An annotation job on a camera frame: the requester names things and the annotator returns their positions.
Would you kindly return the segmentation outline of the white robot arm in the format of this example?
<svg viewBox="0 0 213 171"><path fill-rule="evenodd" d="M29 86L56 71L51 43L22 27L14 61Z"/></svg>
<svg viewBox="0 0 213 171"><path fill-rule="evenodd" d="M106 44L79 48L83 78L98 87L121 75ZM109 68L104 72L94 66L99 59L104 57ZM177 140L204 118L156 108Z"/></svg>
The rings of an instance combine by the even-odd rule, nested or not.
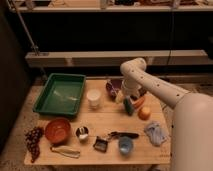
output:
<svg viewBox="0 0 213 171"><path fill-rule="evenodd" d="M120 65L125 96L140 87L174 112L170 171L213 171L213 97L193 93L145 72L146 61L135 58Z"/></svg>

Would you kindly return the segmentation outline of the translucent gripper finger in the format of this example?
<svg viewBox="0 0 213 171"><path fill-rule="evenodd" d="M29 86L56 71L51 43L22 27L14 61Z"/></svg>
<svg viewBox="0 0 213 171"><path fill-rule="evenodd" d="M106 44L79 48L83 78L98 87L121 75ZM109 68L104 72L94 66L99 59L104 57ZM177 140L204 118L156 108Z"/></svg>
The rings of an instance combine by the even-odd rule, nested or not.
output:
<svg viewBox="0 0 213 171"><path fill-rule="evenodd" d="M123 93L121 90L118 91L117 95L116 95L116 98L115 98L115 102L117 104L121 103L124 99L124 96L123 96Z"/></svg>

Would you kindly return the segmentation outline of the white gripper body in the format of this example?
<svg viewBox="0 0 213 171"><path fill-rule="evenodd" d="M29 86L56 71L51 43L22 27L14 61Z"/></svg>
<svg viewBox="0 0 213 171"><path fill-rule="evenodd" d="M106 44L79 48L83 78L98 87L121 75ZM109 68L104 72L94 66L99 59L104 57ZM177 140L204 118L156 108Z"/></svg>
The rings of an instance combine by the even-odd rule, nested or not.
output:
<svg viewBox="0 0 213 171"><path fill-rule="evenodd" d="M140 86L137 83L129 82L128 80L123 80L121 84L121 91L124 96L134 96L139 98L139 88Z"/></svg>

